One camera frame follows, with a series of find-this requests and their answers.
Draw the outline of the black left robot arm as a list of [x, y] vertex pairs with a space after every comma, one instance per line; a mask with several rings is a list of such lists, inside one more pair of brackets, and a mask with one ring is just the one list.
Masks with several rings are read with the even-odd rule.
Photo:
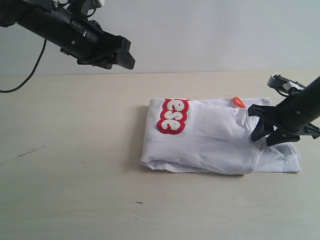
[[128, 70], [135, 66], [131, 42], [121, 35], [105, 32], [91, 20], [89, 11], [103, 7], [103, 0], [2, 0], [0, 25], [18, 24], [60, 47], [79, 65], [110, 70], [118, 65]]

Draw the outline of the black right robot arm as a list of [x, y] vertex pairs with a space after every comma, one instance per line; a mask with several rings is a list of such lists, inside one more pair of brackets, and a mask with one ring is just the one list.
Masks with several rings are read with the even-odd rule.
[[320, 117], [320, 79], [308, 86], [279, 74], [270, 76], [268, 87], [284, 99], [275, 106], [253, 104], [248, 108], [250, 117], [258, 123], [250, 137], [253, 142], [266, 138], [267, 146], [298, 142], [301, 136], [320, 137], [320, 128], [312, 122]]

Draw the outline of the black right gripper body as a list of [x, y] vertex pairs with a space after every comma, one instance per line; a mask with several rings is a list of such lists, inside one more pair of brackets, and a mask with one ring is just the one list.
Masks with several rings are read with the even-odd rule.
[[312, 122], [319, 117], [319, 93], [316, 90], [304, 89], [275, 106], [274, 125], [286, 133], [316, 139], [320, 136], [320, 128]]

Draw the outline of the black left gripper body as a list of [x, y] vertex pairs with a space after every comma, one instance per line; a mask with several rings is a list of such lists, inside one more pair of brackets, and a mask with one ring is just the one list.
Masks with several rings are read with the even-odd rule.
[[131, 42], [121, 35], [103, 31], [97, 22], [84, 22], [83, 25], [72, 22], [75, 34], [60, 51], [77, 59], [79, 65], [90, 65], [110, 70], [112, 53], [117, 49], [130, 52]]

